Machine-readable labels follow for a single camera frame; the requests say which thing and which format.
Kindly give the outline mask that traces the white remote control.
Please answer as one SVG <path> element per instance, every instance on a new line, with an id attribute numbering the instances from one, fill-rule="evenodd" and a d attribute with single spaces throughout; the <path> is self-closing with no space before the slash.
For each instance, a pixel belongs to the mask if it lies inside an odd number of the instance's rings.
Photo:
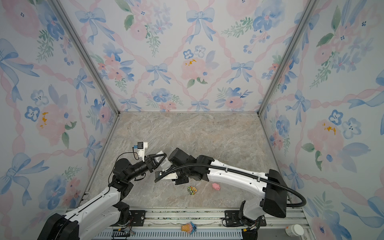
<path id="1" fill-rule="evenodd" d="M 160 165 L 157 167 L 157 170 L 158 171 L 167 171 L 171 166 L 172 166 L 172 163 L 168 160 L 168 157 L 167 156 L 160 156 L 160 157 L 156 157 L 156 161 L 159 163 L 162 159 L 164 159 Z"/>

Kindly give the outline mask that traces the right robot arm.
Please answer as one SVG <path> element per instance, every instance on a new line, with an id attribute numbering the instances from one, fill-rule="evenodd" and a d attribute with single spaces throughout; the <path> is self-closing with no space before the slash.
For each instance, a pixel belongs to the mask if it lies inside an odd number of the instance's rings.
<path id="1" fill-rule="evenodd" d="M 239 219 L 243 225 L 253 225 L 264 215 L 276 218 L 287 216 L 287 191 L 262 179 L 273 183 L 284 183 L 281 174 L 275 170 L 268 173 L 246 171 L 226 165 L 212 157 L 200 155 L 194 158 L 180 149 L 175 149 L 169 158 L 172 163 L 169 168 L 173 173 L 164 177 L 175 182 L 176 185 L 187 184 L 190 179 L 227 184 L 254 195 L 251 200 L 241 203 Z"/>

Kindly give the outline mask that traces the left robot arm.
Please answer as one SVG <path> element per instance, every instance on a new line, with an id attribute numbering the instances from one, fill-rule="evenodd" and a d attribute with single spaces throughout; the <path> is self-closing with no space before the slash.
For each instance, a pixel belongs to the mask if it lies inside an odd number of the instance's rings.
<path id="1" fill-rule="evenodd" d="M 49 217 L 38 239 L 91 240 L 109 226 L 128 223 L 132 219 L 130 206 L 122 200 L 134 186 L 131 180 L 146 172 L 152 173 L 166 157 L 165 153 L 148 155 L 134 165 L 125 158 L 117 160 L 108 187 L 80 207 Z"/>

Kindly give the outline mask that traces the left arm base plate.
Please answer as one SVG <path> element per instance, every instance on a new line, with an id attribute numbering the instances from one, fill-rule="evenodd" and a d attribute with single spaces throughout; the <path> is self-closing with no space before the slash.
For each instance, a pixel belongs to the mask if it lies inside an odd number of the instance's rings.
<path id="1" fill-rule="evenodd" d="M 146 213 L 147 212 L 145 210 L 130 210 L 127 226 L 143 227 L 146 219 Z"/>

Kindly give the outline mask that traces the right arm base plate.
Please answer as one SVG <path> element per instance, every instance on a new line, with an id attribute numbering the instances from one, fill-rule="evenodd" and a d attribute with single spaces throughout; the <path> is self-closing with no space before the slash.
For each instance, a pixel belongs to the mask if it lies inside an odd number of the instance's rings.
<path id="1" fill-rule="evenodd" d="M 260 226 L 260 227 L 266 227 L 266 219 L 265 216 L 261 216 L 260 218 L 256 220 L 250 220 L 246 217 L 240 217 L 240 211 L 239 210 L 226 210 L 224 211 L 224 218 L 222 221 L 222 224 L 225 227 L 254 227 L 254 226 Z"/>

